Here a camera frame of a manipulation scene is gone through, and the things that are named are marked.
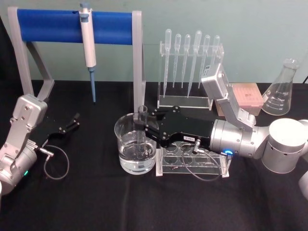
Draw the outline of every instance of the beaker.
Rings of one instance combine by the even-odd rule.
[[[298,67],[298,61],[295,59],[286,59],[283,62],[279,76],[262,95],[263,111],[274,116],[282,116],[289,112],[293,77]]]
[[[115,123],[120,164],[133,175],[147,173],[155,165],[156,142],[145,136],[143,116],[130,113]],[[158,128],[154,117],[147,117],[146,123]]]

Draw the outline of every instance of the teal wall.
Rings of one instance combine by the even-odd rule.
[[[0,15],[8,27],[7,7],[79,9],[78,0],[2,0]],[[95,11],[143,14],[147,81],[157,81],[159,41],[167,28],[173,35],[220,35],[230,82],[272,82],[285,58],[302,62],[294,82],[308,74],[308,1],[304,0],[89,0]],[[82,44],[39,43],[54,79],[88,80]],[[132,48],[96,45],[99,81],[132,81]],[[33,79],[40,79],[30,59]]]

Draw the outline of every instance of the wire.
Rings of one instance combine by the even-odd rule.
[[[45,147],[51,147],[51,148],[55,148],[55,149],[58,149],[60,150],[64,156],[66,157],[66,160],[67,160],[67,169],[66,169],[66,172],[63,176],[61,177],[52,177],[51,175],[49,175],[46,171],[46,165],[47,165],[47,162],[49,161],[49,158],[46,158],[45,160],[45,163],[44,163],[44,172],[46,174],[47,177],[49,177],[50,179],[53,179],[53,180],[62,180],[64,177],[66,177],[66,175],[68,174],[68,171],[69,171],[69,159],[68,159],[68,156],[67,154],[65,153],[65,151],[63,151],[61,148],[57,147],[57,146],[54,146],[54,145],[45,145]]]
[[[303,83],[306,83],[307,79],[308,79],[308,76],[305,78],[305,80],[303,81]]]
[[[219,177],[220,177],[220,175],[221,175],[220,166],[219,166],[219,164],[217,163],[217,161],[216,161],[213,157],[211,157],[209,154],[207,154],[207,153],[204,153],[204,154],[207,155],[209,158],[211,158],[212,161],[215,163],[215,165],[216,165],[216,166],[218,167],[218,169],[219,169],[219,174],[218,174],[216,177],[214,177],[214,178],[212,178],[212,179],[204,179],[204,178],[201,178],[201,177],[197,176],[196,174],[194,174],[194,173],[187,167],[187,165],[186,165],[186,163],[185,163],[185,161],[184,161],[184,152],[185,152],[188,148],[190,148],[190,147],[194,147],[194,145],[189,145],[189,146],[187,146],[187,147],[183,150],[183,152],[182,152],[182,161],[183,161],[183,164],[184,164],[185,168],[187,169],[187,171],[189,171],[194,177],[196,177],[197,179],[199,179],[199,180],[201,180],[201,181],[211,182],[211,181],[216,181],[216,180],[218,180]]]

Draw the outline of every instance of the black tablecloth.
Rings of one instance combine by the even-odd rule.
[[[260,84],[263,92],[267,84]],[[133,176],[120,166],[114,124],[132,111],[132,83],[97,82],[97,103],[91,103],[90,83],[57,81],[51,93],[45,122],[32,139],[47,129],[66,124],[80,113],[80,129],[55,141],[70,159],[68,176],[61,181],[43,173],[44,154],[17,187],[2,197],[1,231],[307,231],[308,201],[298,180],[308,170],[300,159],[295,170],[279,175],[260,160],[235,157],[230,177],[204,183],[191,175],[155,170]],[[8,134],[19,84],[0,83],[0,141]],[[157,83],[147,83],[146,102],[155,108]],[[308,86],[294,84],[292,106],[284,117],[308,118]],[[188,116],[215,119],[215,110],[183,109]],[[278,117],[263,111],[258,126]],[[56,153],[51,163],[65,170]]]

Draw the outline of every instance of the pipette tip box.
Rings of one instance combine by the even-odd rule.
[[[263,98],[256,83],[233,83],[232,88],[240,108],[256,116],[263,106]],[[215,102],[219,116],[224,116],[220,105]]]

